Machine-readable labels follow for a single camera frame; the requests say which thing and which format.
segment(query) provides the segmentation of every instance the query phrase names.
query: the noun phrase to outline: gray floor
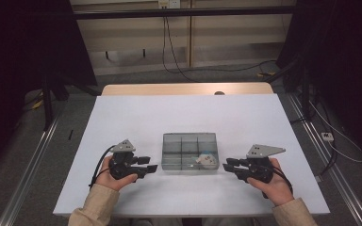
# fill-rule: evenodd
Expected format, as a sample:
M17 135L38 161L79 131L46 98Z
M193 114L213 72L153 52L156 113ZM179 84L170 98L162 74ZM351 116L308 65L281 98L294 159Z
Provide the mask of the gray floor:
M210 69L240 69L247 68L250 65L227 65L210 67ZM264 72L277 71L273 63L261 66ZM216 72L199 71L186 73L192 79L201 82L242 82L242 81L261 81L256 76L260 68L239 72ZM165 71L151 71L143 73L117 73L113 75L97 76L99 86L96 89L102 89L106 84L121 83L178 83L188 82L180 74L167 73ZM293 121L298 115L293 109L289 97L285 94L281 81L272 84L274 91L278 94L288 118ZM23 205L16 215L14 225L66 225L67 219L57 217L52 214L56 205L58 195L62 184L66 179L67 173L72 165L74 155L82 138L84 129L87 125L89 115L93 109L95 98L81 91L68 87L71 93L70 98L65 103L53 101L53 106L58 109L65 104L64 111L58 121L58 126L52 136L52 140L47 147L46 153L40 166L36 169L36 175ZM30 92L25 98L32 99L37 91ZM37 110L25 111L19 121L18 128L13 135L5 154L0 159L0 217L20 181L27 163L38 146L43 129L43 107ZM338 124L337 118L333 118L333 124L342 130L342 125ZM313 123L319 130L322 129L319 117L313 119ZM313 174L317 175L324 167L319 154L315 151L312 141L307 135L301 122L293 123L292 128L295 131L304 154L309 162ZM337 137L338 147L347 154L359 158L360 152L357 151L349 142L341 137ZM362 203L362 163L355 163L343 157L339 157L337 166L346 177L352 190ZM324 216L315 216L319 225L357 225L349 206L340 195L336 184L326 173L323 181L319 183L323 196L325 197L331 214ZM261 225L276 225L272 216L257 218ZM113 225L127 225L127 219L115 219Z

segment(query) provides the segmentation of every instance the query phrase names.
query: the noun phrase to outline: gray storage box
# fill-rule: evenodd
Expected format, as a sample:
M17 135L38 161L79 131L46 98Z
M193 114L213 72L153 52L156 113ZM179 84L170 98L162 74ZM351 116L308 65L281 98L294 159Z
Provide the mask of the gray storage box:
M215 133L163 135L163 170L216 170L219 153Z

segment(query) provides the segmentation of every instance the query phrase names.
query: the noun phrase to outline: table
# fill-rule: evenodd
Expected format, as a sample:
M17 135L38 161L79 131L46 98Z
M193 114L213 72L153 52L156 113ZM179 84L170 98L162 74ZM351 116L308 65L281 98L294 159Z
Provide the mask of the table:
M207 87L213 93L222 84L190 84ZM137 148L136 156L151 156L157 172L121 190L113 215L125 218L251 217L272 213L272 203L261 192L222 166L214 172L164 171L160 166L163 134L177 132L216 133L220 162L243 158L253 144L286 148L275 157L293 184L295 197L302 197L312 214L329 209L304 157L284 109L273 93L235 94L223 84L225 95L141 95L134 89L127 95L98 97L86 131L74 158L54 214L69 216L88 195L94 168L106 148L126 138ZM104 90L134 85L115 85Z

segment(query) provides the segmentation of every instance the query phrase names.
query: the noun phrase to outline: beige sleeve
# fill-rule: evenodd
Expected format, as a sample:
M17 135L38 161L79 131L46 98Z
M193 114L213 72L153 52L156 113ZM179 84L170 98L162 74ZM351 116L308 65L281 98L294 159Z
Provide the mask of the beige sleeve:
M105 186L93 185L84 207L75 209L70 215L69 226L108 225L119 192Z
M317 225L301 198L276 206L272 212L280 226Z

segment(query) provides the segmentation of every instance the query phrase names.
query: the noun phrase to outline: black metal bar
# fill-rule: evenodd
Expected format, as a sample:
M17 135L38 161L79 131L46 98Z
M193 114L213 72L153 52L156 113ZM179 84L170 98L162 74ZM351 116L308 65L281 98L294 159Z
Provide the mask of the black metal bar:
M125 11L76 11L74 13L46 12L31 13L30 16L42 17L48 20L94 20L117 18L148 18L148 17L185 17L185 16L225 16L225 15L266 15L290 14L296 7L257 7L257 8L170 8L144 9Z

